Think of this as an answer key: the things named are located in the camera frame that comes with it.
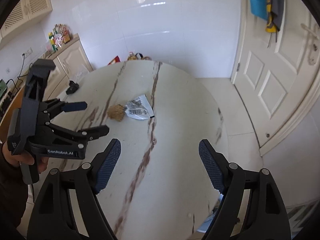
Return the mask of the person's left hand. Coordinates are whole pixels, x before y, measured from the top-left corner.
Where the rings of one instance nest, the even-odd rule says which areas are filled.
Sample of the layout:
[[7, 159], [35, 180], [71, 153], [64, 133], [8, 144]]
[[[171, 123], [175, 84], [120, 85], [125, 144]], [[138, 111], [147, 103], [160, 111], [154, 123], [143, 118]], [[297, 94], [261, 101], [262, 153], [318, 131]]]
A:
[[[35, 164], [34, 158], [28, 152], [22, 152], [21, 154], [18, 154], [18, 155], [12, 155], [12, 153], [8, 150], [8, 146], [6, 142], [2, 145], [2, 154], [4, 156], [4, 159], [7, 161], [7, 163], [9, 163], [14, 167], [18, 167], [20, 164], [26, 164], [26, 165]], [[37, 170], [39, 174], [41, 174], [47, 169], [48, 160], [49, 160], [48, 157], [41, 157], [37, 162]]]

